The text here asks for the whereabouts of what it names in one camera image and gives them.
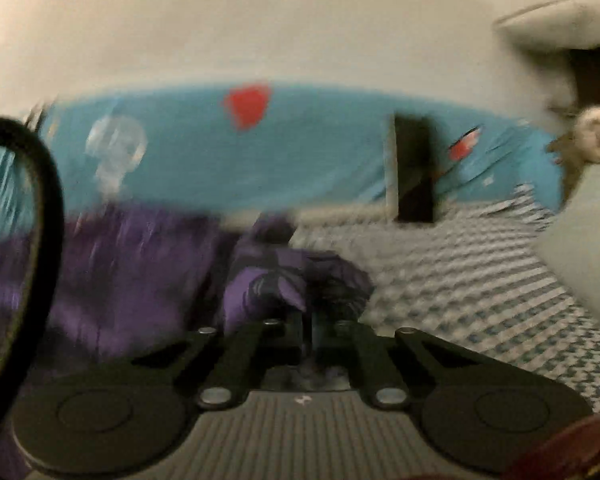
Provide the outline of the purple patterned garment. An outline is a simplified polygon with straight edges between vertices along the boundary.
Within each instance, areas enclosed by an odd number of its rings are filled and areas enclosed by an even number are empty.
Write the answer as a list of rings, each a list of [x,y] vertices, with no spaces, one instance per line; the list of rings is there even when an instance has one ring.
[[[374,286],[334,252],[251,226],[108,207],[0,238],[0,445],[33,467],[114,478],[177,448],[201,417],[223,339],[266,318],[356,321]]]

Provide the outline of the blue white houndstooth mat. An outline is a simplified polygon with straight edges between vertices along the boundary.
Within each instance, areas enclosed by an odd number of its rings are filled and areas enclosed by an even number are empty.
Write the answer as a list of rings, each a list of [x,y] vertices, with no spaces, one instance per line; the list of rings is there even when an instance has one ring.
[[[556,379],[600,412],[600,326],[534,251],[552,220],[521,184],[506,200],[449,206],[434,224],[302,224],[291,243],[370,274],[362,320],[378,334],[413,326]]]

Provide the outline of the blue cartoon print bedsheet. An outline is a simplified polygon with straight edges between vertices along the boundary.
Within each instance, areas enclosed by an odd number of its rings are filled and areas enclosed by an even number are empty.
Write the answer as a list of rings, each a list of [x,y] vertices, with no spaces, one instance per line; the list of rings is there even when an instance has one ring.
[[[546,132],[417,96],[212,84],[59,98],[18,117],[50,150],[68,217],[108,207],[385,216],[398,180],[400,118],[431,128],[438,200],[499,202],[529,185],[540,207],[559,207]]]

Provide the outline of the black smartphone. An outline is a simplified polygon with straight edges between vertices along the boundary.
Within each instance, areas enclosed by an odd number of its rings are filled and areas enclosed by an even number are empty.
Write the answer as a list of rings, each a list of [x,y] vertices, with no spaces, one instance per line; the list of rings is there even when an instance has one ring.
[[[433,224],[438,178],[434,123],[428,117],[396,113],[389,125],[387,198],[391,218],[400,223]]]

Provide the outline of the grey pillow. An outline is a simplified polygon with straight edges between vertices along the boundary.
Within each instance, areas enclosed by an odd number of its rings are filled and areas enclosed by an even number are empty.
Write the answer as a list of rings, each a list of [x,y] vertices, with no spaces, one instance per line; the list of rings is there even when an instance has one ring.
[[[538,237],[535,250],[600,324],[600,165],[585,168],[564,209]]]

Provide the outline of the cream fluffy plush item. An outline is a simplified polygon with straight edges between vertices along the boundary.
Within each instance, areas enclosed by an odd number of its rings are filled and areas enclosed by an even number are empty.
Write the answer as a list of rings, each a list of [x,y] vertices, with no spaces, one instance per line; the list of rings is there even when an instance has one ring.
[[[583,158],[600,164],[600,106],[582,110],[574,121],[573,136]]]

